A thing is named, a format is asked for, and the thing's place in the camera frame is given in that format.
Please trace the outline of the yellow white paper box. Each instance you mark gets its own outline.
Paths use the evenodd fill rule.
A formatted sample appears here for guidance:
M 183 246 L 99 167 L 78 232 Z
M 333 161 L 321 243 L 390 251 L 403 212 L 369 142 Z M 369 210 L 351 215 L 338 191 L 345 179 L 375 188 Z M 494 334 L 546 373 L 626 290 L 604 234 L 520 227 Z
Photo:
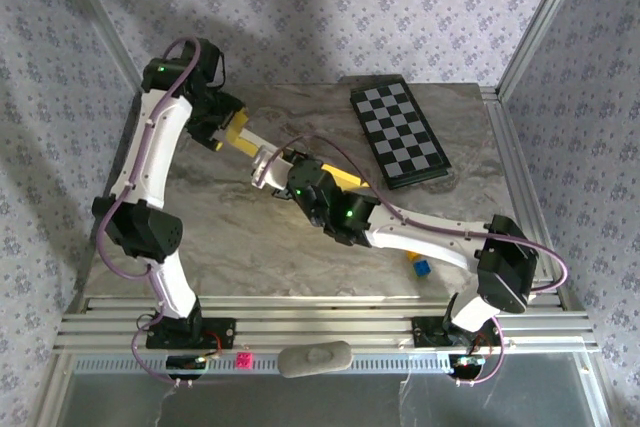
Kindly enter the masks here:
M 261 146 L 266 145 L 275 147 L 273 144 L 250 132 L 246 128 L 243 128 L 240 134 L 228 134 L 226 132 L 225 141 L 251 157 L 252 162 Z M 368 184 L 361 178 L 344 170 L 341 170 L 335 166 L 326 163 L 320 163 L 320 169 L 330 173 L 333 176 L 333 179 L 336 182 L 337 186 L 342 188 L 343 190 L 355 190 L 358 188 L 368 187 Z

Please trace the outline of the grey oval stone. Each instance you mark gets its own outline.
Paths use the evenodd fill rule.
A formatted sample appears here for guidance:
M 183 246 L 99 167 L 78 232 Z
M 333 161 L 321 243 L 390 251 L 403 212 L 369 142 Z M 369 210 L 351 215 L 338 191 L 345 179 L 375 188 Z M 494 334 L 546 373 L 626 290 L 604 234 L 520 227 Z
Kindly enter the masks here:
M 335 341 L 287 347 L 277 357 L 277 368 L 285 378 L 301 378 L 343 371 L 352 362 L 350 344 Z

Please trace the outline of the black white chessboard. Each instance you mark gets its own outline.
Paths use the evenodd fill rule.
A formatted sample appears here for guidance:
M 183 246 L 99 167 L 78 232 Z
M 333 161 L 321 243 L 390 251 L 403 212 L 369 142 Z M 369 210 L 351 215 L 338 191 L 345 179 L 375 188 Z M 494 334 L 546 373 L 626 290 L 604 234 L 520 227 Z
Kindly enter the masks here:
M 403 78 L 353 89 L 350 103 L 388 189 L 448 174 L 451 163 Z

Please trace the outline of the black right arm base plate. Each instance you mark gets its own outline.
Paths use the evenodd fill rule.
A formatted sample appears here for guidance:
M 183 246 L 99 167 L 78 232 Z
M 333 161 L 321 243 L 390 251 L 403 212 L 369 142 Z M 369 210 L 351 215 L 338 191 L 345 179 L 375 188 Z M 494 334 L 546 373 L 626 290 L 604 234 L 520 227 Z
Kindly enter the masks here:
M 498 346 L 499 336 L 495 324 L 488 320 L 479 331 L 471 332 L 453 325 L 443 317 L 419 316 L 411 319 L 411 332 L 416 348 Z

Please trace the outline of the aluminium corner post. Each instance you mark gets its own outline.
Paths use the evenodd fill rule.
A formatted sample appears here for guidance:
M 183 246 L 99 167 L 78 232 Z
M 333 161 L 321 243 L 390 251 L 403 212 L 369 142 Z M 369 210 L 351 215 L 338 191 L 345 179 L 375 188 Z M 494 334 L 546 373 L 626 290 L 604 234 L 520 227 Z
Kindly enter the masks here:
M 534 54 L 562 7 L 564 0 L 541 0 L 529 22 L 509 64 L 495 88 L 500 102 L 513 94 Z
M 101 0 L 76 0 L 94 27 L 120 74 L 133 92 L 140 89 L 141 76 L 129 52 L 120 39 L 115 25 Z

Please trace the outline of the aluminium side rail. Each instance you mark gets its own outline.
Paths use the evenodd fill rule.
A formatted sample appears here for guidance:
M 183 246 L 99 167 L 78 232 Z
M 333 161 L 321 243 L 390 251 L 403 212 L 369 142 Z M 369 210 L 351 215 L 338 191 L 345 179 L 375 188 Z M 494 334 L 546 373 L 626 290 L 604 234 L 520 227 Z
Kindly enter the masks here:
M 480 91 L 503 164 L 515 217 L 530 240 L 553 249 L 509 111 L 502 106 L 493 87 L 481 87 Z
M 103 192 L 99 194 L 99 197 L 108 195 L 111 187 L 116 182 L 126 159 L 129 146 L 131 143 L 131 136 L 134 134 L 136 125 L 138 122 L 138 116 L 141 108 L 141 91 L 137 89 L 131 98 L 131 102 L 126 109 L 126 120 L 124 121 L 123 128 L 121 132 L 116 137 L 118 143 L 116 144 L 116 150 L 114 151 L 114 156 L 112 162 L 110 164 L 108 175 L 106 178 L 106 185 L 103 189 Z M 94 223 L 92 225 L 90 234 L 89 234 L 89 247 L 86 250 L 86 253 L 83 255 L 81 260 L 81 269 L 79 271 L 79 277 L 76 280 L 76 291 L 77 294 L 82 294 L 86 289 L 87 281 L 89 280 L 89 275 L 92 270 L 94 255 L 96 254 L 96 235 L 98 232 L 98 228 L 101 220 L 93 218 Z

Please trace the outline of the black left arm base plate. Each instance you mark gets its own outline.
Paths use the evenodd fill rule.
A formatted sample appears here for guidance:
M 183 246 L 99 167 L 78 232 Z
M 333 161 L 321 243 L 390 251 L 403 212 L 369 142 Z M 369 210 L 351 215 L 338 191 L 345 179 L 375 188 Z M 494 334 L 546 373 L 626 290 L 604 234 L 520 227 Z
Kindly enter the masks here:
M 235 327 L 236 320 L 233 318 L 163 318 L 150 328 L 145 347 L 149 350 L 231 349 Z

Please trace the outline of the aluminium profile mounting rails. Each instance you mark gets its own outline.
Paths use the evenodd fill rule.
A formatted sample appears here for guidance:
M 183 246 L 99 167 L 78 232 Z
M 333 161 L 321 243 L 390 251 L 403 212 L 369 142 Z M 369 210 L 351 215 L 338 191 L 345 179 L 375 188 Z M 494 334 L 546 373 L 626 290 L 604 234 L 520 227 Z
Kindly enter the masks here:
M 345 340 L 358 353 L 390 353 L 413 347 L 411 320 L 440 316 L 446 305 L 420 297 L 207 297 L 206 317 L 236 321 L 234 348 L 275 353 L 289 345 Z M 152 312 L 149 298 L 93 297 L 80 313 L 66 314 L 56 352 L 124 353 L 136 320 Z M 508 352 L 595 352 L 599 349 L 584 311 L 562 308 L 556 294 L 537 297 L 523 314 L 499 317 Z

